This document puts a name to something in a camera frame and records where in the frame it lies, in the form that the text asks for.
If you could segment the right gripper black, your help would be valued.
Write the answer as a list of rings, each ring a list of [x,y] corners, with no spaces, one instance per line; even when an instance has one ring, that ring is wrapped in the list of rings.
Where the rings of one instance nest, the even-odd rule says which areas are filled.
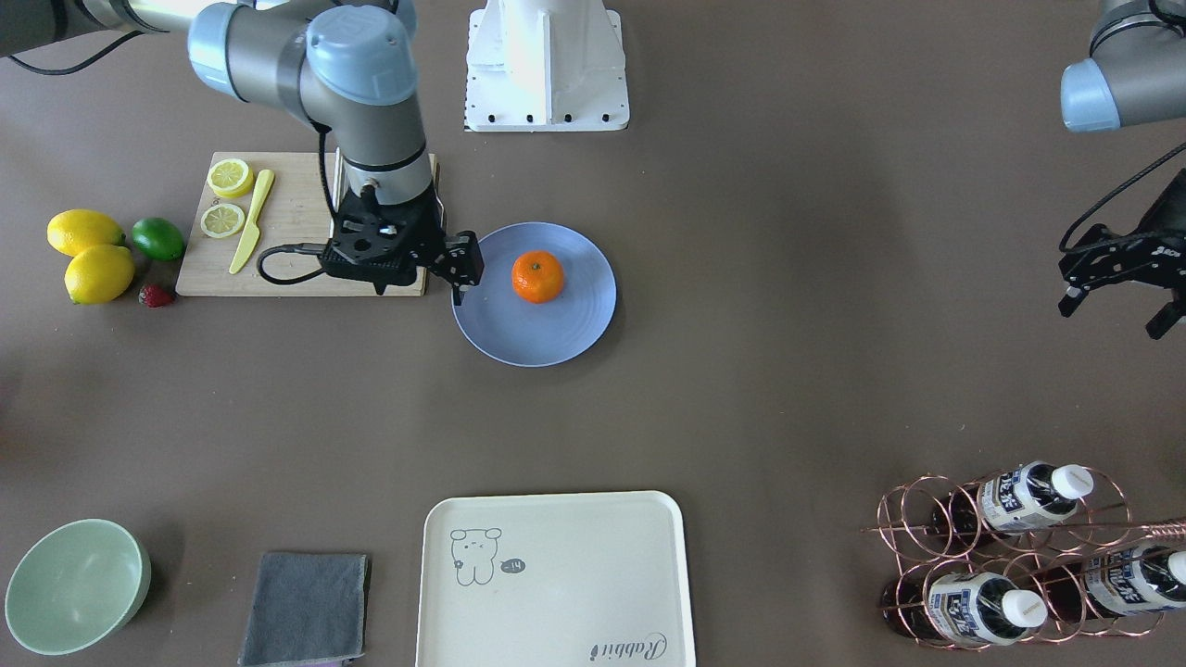
[[[388,286],[410,286],[417,269],[427,269],[449,284],[453,307],[461,307],[486,271],[474,231],[445,231],[436,190],[394,207],[378,203],[376,190],[347,191],[319,263],[330,277],[371,282],[377,296]]]

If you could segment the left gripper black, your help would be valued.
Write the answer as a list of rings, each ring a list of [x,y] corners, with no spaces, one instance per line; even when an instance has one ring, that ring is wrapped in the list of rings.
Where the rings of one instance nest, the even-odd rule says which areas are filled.
[[[1058,303],[1071,317],[1086,296],[1107,284],[1143,282],[1171,291],[1171,300],[1144,324],[1161,339],[1185,317],[1185,173],[1179,172],[1144,211],[1131,233],[1112,233],[1099,223],[1071,246],[1058,262],[1065,294]]]

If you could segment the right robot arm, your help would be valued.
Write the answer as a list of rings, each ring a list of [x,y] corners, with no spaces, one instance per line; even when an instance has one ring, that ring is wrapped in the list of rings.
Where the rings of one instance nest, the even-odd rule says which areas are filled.
[[[410,1],[5,1],[4,57],[116,31],[185,34],[196,77],[246,103],[281,109],[337,139],[342,195],[325,193],[332,231],[321,244],[259,253],[318,259],[320,275],[449,284],[455,305],[480,282],[472,231],[448,233],[417,102]]]

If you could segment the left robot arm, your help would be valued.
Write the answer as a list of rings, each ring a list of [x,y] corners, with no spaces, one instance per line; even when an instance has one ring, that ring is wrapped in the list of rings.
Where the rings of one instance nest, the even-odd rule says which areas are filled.
[[[1061,117],[1071,132],[1178,120],[1185,114],[1185,37],[1181,1],[1103,1],[1088,58],[1061,75]],[[1169,299],[1144,324],[1152,339],[1182,322],[1185,312],[1185,184],[1178,170],[1168,186],[1129,233],[1086,220],[1174,157],[1178,145],[1127,178],[1069,225],[1058,244],[1065,296],[1058,309],[1070,317],[1088,296],[1109,284],[1142,282]]]

